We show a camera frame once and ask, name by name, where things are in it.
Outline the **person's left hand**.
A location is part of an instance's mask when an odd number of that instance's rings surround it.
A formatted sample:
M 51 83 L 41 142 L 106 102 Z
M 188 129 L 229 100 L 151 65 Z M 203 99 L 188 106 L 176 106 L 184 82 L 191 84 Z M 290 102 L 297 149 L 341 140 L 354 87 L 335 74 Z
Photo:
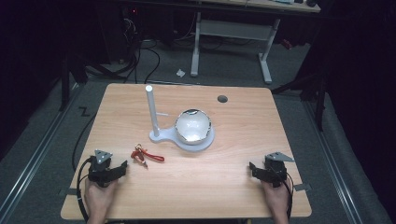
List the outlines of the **person's left hand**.
M 85 180 L 84 199 L 89 211 L 87 224 L 105 224 L 117 185 L 118 181 L 114 180 L 106 188 L 101 188 L 95 182 Z

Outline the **white stand with pole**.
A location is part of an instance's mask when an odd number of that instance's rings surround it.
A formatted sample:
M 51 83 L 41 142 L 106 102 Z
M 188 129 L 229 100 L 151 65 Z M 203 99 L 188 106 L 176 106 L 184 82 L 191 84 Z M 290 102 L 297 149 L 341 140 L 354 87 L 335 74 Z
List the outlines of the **white stand with pole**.
M 149 139 L 154 143 L 160 143 L 164 141 L 173 142 L 176 146 L 180 147 L 183 150 L 189 152 L 199 152 L 202 150 L 207 149 L 211 146 L 215 139 L 215 130 L 212 125 L 212 129 L 209 133 L 209 136 L 206 138 L 205 141 L 198 145 L 187 145 L 184 144 L 178 137 L 175 129 L 175 122 L 174 124 L 167 129 L 161 129 L 160 125 L 157 120 L 157 111 L 155 107 L 155 99 L 154 99 L 154 91 L 151 85 L 147 85 L 145 87 L 147 99 L 148 99 L 148 110 L 151 119 L 152 131 L 149 133 Z

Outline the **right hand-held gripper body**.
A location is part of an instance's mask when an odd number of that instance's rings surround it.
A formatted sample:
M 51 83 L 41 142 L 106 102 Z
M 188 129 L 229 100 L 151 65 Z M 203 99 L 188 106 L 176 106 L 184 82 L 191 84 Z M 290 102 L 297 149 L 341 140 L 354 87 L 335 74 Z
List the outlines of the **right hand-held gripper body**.
M 294 159 L 281 152 L 266 155 L 263 162 L 262 181 L 270 183 L 274 188 L 278 188 L 287 179 L 286 162 L 294 162 Z

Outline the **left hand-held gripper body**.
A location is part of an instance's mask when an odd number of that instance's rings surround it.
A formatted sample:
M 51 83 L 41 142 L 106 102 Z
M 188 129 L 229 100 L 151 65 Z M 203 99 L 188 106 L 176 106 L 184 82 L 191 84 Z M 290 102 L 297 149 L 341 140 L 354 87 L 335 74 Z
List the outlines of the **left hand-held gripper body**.
M 112 153 L 96 149 L 91 160 L 88 178 L 91 180 L 91 182 L 96 183 L 101 188 L 107 188 L 112 182 L 107 180 L 108 173 L 111 170 L 115 170 L 115 168 L 109 168 L 111 157 Z

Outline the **white bowl with silver rim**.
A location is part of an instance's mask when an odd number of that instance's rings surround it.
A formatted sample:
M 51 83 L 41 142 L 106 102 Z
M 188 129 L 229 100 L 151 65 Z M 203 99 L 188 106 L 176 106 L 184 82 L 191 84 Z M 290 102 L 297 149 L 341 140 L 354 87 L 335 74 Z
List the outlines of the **white bowl with silver rim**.
M 188 109 L 175 122 L 177 137 L 187 145 L 198 145 L 206 140 L 212 129 L 210 117 L 200 109 Z

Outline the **metal floor rail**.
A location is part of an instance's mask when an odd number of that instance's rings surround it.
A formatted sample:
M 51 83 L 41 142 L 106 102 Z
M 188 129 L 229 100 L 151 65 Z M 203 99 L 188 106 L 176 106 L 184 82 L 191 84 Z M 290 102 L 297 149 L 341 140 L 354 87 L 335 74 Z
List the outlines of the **metal floor rail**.
M 310 103 L 302 102 L 304 110 L 309 117 L 310 123 L 314 128 L 316 136 L 319 140 L 320 149 L 325 160 L 329 175 L 332 179 L 333 185 L 337 192 L 338 198 L 346 212 L 346 216 L 350 224 L 363 224 L 361 215 L 357 209 L 357 206 L 352 198 L 351 192 L 345 179 L 343 178 L 340 169 L 336 163 L 336 160 L 331 152 L 330 145 L 325 137 L 323 131 L 321 131 L 316 124 L 315 111 Z
M 12 216 L 21 197 L 28 188 L 35 173 L 50 148 L 53 136 L 66 115 L 68 108 L 84 88 L 73 84 L 69 100 L 62 106 L 60 86 L 29 118 L 26 128 L 8 154 L 0 161 L 0 224 Z

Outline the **person's right hand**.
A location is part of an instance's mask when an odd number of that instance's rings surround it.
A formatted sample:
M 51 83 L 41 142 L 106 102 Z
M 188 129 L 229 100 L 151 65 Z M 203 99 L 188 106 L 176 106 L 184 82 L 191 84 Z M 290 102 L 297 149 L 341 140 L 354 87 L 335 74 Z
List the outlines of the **person's right hand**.
M 289 192 L 290 180 L 286 180 L 286 184 L 274 188 L 270 183 L 262 182 L 264 199 L 269 208 L 275 224 L 289 224 L 288 208 L 289 208 Z

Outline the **black metal stand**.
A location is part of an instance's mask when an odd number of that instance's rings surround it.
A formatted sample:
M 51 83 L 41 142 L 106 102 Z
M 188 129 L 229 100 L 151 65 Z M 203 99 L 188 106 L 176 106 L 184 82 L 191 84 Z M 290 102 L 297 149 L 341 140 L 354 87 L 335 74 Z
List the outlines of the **black metal stand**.
M 88 81 L 83 60 L 75 53 L 67 53 L 62 60 L 62 98 L 60 111 L 64 111 L 69 103 L 70 77 L 73 77 L 77 84 L 85 84 Z
M 301 90 L 302 101 L 316 102 L 314 121 L 320 131 L 322 127 L 322 116 L 325 109 L 326 72 L 324 69 L 323 50 L 312 44 L 298 70 L 296 78 L 278 88 L 272 90 L 272 94 L 279 94 L 286 90 Z

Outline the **white-framed desk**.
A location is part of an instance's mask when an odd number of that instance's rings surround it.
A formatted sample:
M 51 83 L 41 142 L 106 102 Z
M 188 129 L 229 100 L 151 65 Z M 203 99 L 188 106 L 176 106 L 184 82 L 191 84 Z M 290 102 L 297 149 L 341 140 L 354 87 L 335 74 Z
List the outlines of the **white-framed desk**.
M 243 8 L 259 7 L 288 12 L 319 13 L 321 8 L 315 0 L 197 0 L 203 2 L 219 3 L 223 5 L 237 5 Z M 232 21 L 204 20 L 201 13 L 196 13 L 194 49 L 191 58 L 191 76 L 199 74 L 200 37 L 202 35 L 231 37 L 247 40 L 259 40 L 266 43 L 262 52 L 258 53 L 262 69 L 263 80 L 266 84 L 272 83 L 271 74 L 267 64 L 267 57 L 276 37 L 280 18 L 276 18 L 272 25 L 247 24 Z

